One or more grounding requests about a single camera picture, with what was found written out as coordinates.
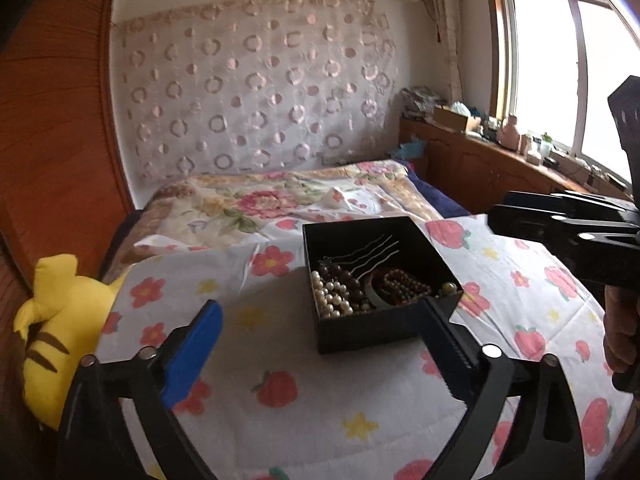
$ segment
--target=window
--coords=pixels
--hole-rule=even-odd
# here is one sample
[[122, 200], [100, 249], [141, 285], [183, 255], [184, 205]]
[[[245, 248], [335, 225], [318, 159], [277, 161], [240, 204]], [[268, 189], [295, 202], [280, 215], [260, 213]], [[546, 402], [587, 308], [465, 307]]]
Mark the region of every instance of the window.
[[491, 111], [516, 115], [521, 132], [546, 132], [629, 183], [607, 98], [629, 75], [640, 76], [640, 48], [619, 16], [604, 0], [492, 3], [500, 57]]

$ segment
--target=floral quilt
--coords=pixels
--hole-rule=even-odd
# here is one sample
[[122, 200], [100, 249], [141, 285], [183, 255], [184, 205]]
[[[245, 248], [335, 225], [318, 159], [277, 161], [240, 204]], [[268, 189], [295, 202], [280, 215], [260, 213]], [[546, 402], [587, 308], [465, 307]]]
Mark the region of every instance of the floral quilt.
[[157, 254], [141, 240], [174, 240], [166, 251], [227, 248], [300, 235], [308, 222], [409, 215], [441, 216], [392, 160], [300, 173], [191, 176], [155, 193], [105, 277]]

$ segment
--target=person's hand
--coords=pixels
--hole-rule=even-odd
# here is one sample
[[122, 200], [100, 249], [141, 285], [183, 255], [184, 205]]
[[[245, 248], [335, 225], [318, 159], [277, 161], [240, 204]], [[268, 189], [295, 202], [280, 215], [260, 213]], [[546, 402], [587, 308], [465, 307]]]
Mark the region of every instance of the person's hand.
[[606, 286], [604, 290], [604, 357], [614, 372], [625, 372], [636, 361], [635, 344], [640, 298], [625, 288]]

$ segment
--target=black box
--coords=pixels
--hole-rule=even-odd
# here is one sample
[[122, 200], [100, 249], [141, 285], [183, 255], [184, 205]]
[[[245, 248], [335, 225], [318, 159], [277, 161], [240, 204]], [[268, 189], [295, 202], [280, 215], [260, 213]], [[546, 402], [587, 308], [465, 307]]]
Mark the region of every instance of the black box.
[[[357, 350], [401, 339], [416, 337], [418, 333], [408, 325], [404, 305], [385, 310], [354, 313], [351, 316], [321, 319], [313, 294], [311, 272], [326, 256], [339, 256], [356, 251], [382, 235], [393, 235], [399, 253], [383, 265], [395, 267], [415, 276], [437, 293], [445, 282], [460, 282], [453, 275], [438, 251], [420, 228], [406, 216], [372, 218], [345, 222], [305, 224], [302, 229], [305, 244], [305, 263], [309, 279], [310, 302], [316, 326], [318, 351], [321, 354]], [[460, 294], [443, 296], [436, 302], [447, 316], [455, 309]]]

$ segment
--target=pink vase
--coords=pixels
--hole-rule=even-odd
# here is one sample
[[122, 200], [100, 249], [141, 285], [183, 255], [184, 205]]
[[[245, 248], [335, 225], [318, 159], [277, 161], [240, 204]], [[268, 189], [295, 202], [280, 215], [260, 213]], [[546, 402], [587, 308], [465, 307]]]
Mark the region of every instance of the pink vase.
[[498, 131], [498, 142], [508, 150], [516, 152], [520, 145], [520, 133], [518, 132], [518, 118], [510, 115], [506, 126], [503, 125]]

